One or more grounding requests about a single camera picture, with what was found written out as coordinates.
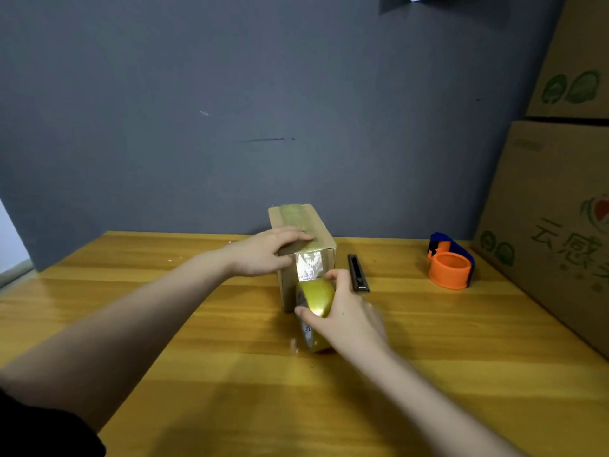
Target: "table surface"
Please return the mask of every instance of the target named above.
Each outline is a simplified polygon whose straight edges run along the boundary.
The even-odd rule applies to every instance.
[[[188,258],[243,236],[109,232],[0,297],[0,362]],[[532,455],[607,455],[609,364],[482,258],[469,289],[426,277],[426,241],[357,253],[390,343]],[[276,275],[233,278],[188,320],[101,433],[109,455],[428,455],[336,353],[308,353]]]

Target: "tape roll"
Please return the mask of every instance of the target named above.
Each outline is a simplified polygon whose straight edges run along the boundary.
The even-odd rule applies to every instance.
[[[299,307],[309,308],[315,315],[326,317],[330,314],[334,300],[334,288],[325,279],[313,279],[299,282],[296,285],[296,304]],[[311,329],[307,324],[300,321],[304,341],[311,352],[318,352],[330,348],[330,343]]]

